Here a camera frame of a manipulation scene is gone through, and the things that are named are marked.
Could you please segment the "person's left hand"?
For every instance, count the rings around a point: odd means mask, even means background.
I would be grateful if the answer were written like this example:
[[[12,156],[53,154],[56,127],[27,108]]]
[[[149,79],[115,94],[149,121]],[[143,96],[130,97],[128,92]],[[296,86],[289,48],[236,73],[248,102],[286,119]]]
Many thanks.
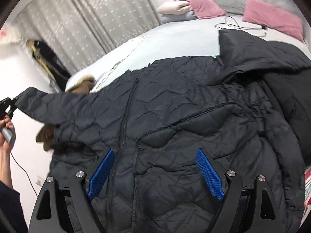
[[[15,135],[14,125],[8,115],[1,120],[1,128],[7,129],[13,136]],[[1,175],[10,171],[10,153],[13,149],[14,142],[8,142],[1,133]]]

